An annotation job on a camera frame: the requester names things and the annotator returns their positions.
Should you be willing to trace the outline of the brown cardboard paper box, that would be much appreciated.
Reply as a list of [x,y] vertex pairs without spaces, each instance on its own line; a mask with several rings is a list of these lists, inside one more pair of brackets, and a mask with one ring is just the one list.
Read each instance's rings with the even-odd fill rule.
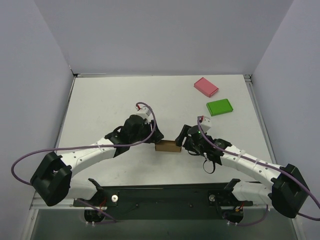
[[182,151],[182,147],[177,146],[174,140],[161,140],[154,146],[157,152],[180,153]]

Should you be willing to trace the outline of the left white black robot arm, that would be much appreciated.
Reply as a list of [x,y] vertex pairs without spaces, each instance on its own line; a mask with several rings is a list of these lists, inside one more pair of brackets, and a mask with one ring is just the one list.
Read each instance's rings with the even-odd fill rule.
[[103,199],[102,187],[93,178],[73,180],[73,177],[92,165],[125,153],[131,144],[156,144],[163,138],[154,120],[133,114],[123,126],[118,126],[87,149],[61,155],[55,152],[46,154],[30,183],[49,207],[65,198],[86,200],[96,206]]

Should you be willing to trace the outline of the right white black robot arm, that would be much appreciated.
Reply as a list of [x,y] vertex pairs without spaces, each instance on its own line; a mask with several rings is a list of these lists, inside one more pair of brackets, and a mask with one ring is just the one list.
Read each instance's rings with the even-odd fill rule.
[[238,202],[273,206],[283,216],[293,219],[308,197],[308,186],[294,165],[262,161],[226,140],[202,135],[196,125],[184,125],[175,144],[214,165],[229,167],[253,178],[254,182],[238,179],[230,182],[229,190]]

